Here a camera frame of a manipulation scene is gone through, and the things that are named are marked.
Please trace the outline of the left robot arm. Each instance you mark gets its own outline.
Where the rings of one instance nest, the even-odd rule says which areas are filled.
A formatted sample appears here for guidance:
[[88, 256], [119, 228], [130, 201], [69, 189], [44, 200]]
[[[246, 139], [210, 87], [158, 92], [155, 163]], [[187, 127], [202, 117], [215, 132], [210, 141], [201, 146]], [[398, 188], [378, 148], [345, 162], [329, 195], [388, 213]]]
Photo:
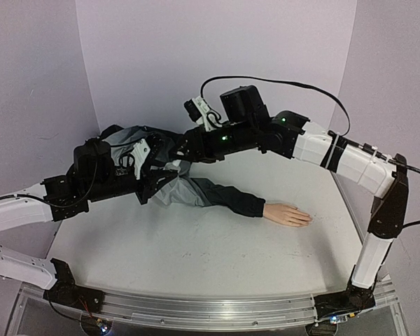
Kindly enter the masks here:
[[32, 223], [60, 222], [90, 210], [90, 203], [128, 194], [146, 204], [178, 176], [156, 160], [163, 141], [156, 136], [126, 143], [117, 158], [116, 146], [89, 139], [73, 151], [65, 175], [44, 179], [24, 190], [0, 196], [0, 232]]

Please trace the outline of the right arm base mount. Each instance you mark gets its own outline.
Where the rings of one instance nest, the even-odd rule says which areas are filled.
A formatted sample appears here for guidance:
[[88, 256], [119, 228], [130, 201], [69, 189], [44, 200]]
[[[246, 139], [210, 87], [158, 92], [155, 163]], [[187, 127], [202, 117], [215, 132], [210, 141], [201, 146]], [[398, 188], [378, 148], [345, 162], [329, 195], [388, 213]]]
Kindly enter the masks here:
[[346, 288], [341, 291], [319, 294], [314, 297], [314, 307], [319, 321], [339, 315], [357, 314], [375, 306], [374, 290], [377, 275], [368, 288], [357, 287], [352, 284], [351, 274]]

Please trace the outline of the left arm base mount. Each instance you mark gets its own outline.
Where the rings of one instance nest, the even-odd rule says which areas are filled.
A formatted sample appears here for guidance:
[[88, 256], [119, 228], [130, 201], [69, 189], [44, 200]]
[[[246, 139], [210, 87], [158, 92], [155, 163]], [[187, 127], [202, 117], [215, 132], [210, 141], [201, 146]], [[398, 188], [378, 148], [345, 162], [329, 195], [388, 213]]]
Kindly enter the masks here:
[[48, 290], [44, 290], [43, 298], [65, 307], [99, 313], [102, 309], [105, 292], [78, 285], [66, 262], [56, 258], [52, 258], [50, 262], [55, 268], [56, 282]]

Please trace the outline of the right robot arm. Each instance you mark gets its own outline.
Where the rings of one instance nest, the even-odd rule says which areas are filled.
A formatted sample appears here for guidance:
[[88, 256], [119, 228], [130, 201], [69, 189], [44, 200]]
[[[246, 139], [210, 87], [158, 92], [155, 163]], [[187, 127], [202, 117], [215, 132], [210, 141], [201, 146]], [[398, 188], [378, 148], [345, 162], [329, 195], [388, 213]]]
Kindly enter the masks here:
[[420, 174], [401, 155], [385, 155], [367, 143], [359, 144], [323, 129], [292, 111], [269, 115], [256, 86], [241, 86], [220, 96], [228, 121], [209, 119], [213, 109], [203, 96], [184, 104], [197, 124], [179, 139], [171, 151], [189, 162], [213, 163], [226, 155], [257, 148], [296, 159], [353, 181], [374, 197], [371, 218], [358, 261], [342, 295], [352, 303], [368, 300], [377, 273], [393, 241], [410, 225], [405, 222], [409, 197], [409, 171]]

